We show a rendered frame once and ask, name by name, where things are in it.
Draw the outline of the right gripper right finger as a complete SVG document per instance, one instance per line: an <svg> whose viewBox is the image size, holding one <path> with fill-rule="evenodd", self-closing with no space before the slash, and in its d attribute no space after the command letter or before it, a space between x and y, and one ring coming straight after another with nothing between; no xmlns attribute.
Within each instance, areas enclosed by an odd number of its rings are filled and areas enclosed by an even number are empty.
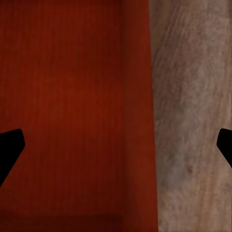
<svg viewBox="0 0 232 232"><path fill-rule="evenodd" d="M217 138L217 146L232 166L232 130L222 128Z"/></svg>

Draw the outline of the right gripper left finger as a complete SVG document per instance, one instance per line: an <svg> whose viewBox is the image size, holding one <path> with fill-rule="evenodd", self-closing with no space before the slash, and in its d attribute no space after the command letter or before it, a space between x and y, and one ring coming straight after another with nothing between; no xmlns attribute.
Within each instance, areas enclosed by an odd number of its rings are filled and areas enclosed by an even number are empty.
<svg viewBox="0 0 232 232"><path fill-rule="evenodd" d="M0 186L25 147L21 129L0 134Z"/></svg>

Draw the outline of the storage box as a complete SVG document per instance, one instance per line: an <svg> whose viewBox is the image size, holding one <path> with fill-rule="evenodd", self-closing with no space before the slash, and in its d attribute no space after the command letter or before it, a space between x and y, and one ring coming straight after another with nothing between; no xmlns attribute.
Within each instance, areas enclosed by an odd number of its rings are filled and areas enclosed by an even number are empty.
<svg viewBox="0 0 232 232"><path fill-rule="evenodd" d="M149 0L0 0L16 129L0 232L159 232Z"/></svg>

